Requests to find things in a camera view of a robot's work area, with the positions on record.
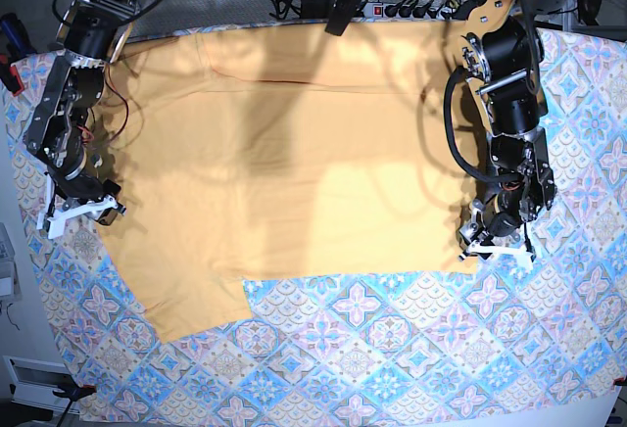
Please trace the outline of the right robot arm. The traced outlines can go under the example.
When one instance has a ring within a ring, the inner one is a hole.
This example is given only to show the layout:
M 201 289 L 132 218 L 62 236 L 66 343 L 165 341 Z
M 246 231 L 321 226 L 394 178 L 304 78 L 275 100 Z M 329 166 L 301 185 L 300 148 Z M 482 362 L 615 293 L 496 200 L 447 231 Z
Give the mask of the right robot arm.
M 88 123 L 107 86 L 108 65 L 121 52 L 146 0 L 73 0 L 61 17 L 56 56 L 24 145 L 45 167 L 45 202 L 37 228 L 51 239 L 85 216 L 109 225 L 123 214 L 120 187 L 101 178 L 102 157 Z

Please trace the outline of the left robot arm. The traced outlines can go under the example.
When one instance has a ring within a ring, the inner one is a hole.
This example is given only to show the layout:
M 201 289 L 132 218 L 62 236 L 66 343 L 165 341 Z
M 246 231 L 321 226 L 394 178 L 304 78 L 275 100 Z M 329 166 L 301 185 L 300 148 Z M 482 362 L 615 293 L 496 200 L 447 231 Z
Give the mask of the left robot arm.
M 486 0 L 460 30 L 459 63 L 444 91 L 447 144 L 457 165 L 485 187 L 469 206 L 458 230 L 460 259 L 512 257 L 533 267 L 536 252 L 527 226 L 555 201 L 545 129 L 547 112 L 540 83 L 544 48 L 526 0 Z M 486 166 L 472 165 L 461 154 L 453 127 L 453 93 L 465 83 L 486 129 Z M 521 232 L 515 248 L 502 240 Z

